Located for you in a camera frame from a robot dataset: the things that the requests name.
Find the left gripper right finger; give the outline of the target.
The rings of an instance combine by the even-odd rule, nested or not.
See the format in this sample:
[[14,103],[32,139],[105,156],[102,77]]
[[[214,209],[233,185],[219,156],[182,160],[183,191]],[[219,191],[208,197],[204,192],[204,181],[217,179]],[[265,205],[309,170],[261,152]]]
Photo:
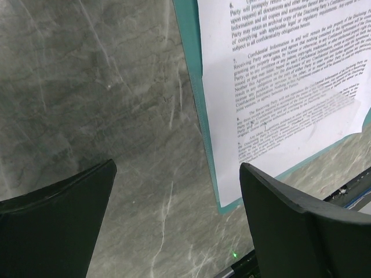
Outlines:
[[308,195],[251,164],[239,169],[263,277],[369,277],[370,216]]

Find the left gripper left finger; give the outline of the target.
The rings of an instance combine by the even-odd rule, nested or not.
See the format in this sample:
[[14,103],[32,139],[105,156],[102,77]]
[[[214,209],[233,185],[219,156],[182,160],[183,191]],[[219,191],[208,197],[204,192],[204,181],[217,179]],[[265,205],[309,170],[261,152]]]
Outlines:
[[107,160],[1,202],[1,277],[86,277],[117,173]]

